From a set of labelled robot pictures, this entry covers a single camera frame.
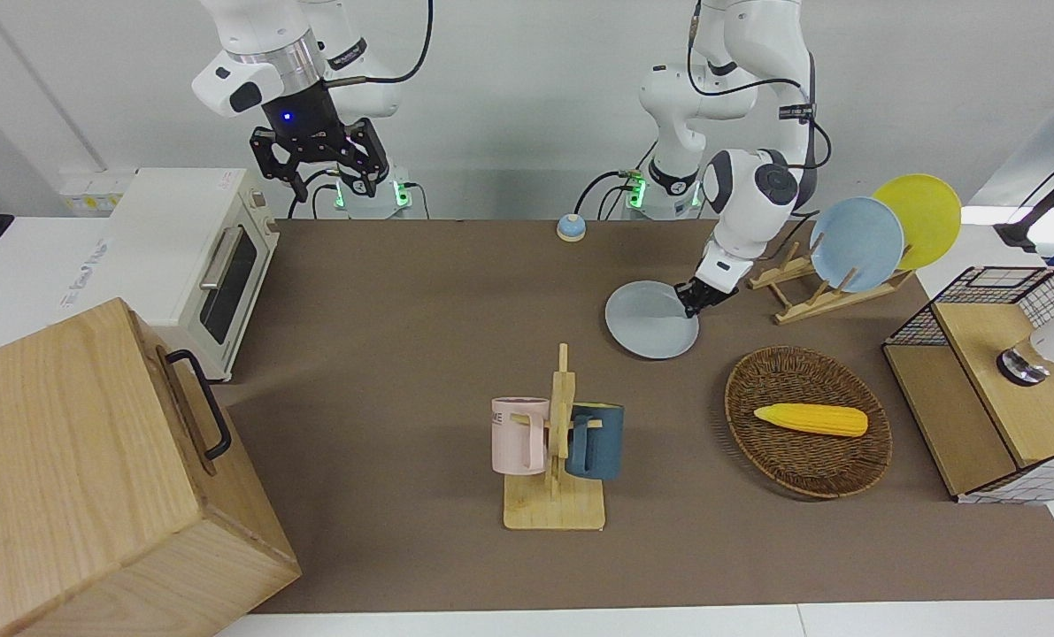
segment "woven tray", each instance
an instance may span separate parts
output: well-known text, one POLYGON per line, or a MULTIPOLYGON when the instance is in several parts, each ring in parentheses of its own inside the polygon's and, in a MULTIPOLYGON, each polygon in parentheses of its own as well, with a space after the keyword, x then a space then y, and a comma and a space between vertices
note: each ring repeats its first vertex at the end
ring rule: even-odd
POLYGON ((799 347, 768 347, 745 355, 724 394, 727 423, 754 466, 785 488, 813 497, 845 497, 877 483, 892 458, 887 417, 865 383, 837 360, 799 347), (790 431, 757 419, 774 403, 839 404, 870 417, 858 438, 790 431))

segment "gray plate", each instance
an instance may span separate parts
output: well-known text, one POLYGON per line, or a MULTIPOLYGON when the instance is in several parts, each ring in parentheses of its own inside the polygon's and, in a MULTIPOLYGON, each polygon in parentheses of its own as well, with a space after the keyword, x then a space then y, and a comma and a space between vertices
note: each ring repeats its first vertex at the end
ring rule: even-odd
POLYGON ((644 359, 684 354, 700 335, 700 320, 684 315, 667 283, 635 282, 617 288, 604 304, 604 322, 617 343, 644 359))

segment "yellow plate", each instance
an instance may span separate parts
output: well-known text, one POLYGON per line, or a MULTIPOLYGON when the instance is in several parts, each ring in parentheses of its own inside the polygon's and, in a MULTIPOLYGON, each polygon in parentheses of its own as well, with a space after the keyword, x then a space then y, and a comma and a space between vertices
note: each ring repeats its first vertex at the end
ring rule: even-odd
POLYGON ((900 259, 900 270, 915 270, 935 263, 952 249, 959 235, 963 207, 952 186, 931 174, 902 174, 881 186, 874 198, 892 209, 911 246, 900 259))

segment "dark blue mug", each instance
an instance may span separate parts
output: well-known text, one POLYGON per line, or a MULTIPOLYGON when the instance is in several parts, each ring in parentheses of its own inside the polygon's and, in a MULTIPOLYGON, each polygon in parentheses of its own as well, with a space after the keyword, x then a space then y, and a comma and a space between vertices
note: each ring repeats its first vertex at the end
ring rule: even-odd
POLYGON ((574 403, 567 475, 591 480, 612 480, 620 475, 624 420, 625 408, 620 404, 574 403))

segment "black metal handle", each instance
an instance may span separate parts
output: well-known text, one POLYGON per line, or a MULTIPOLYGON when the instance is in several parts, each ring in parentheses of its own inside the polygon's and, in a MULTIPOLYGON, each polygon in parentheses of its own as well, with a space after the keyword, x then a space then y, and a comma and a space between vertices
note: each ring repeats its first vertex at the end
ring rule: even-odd
POLYGON ((208 460, 218 459, 218 457, 223 456, 223 452, 228 451, 228 447, 231 447, 232 431, 228 430, 228 422, 223 420, 223 411, 219 410, 216 397, 212 395, 212 386, 208 384, 208 379, 203 375, 203 370, 200 368, 200 362, 196 360, 196 355, 187 349, 178 349, 165 354, 165 363, 170 365, 179 363, 181 360, 188 360, 192 365, 192 370, 196 372, 196 380, 200 383, 200 391, 203 391, 203 399, 208 401, 208 407, 212 409, 212 418, 215 419, 216 428, 219 430, 219 442, 204 451, 203 457, 208 460))

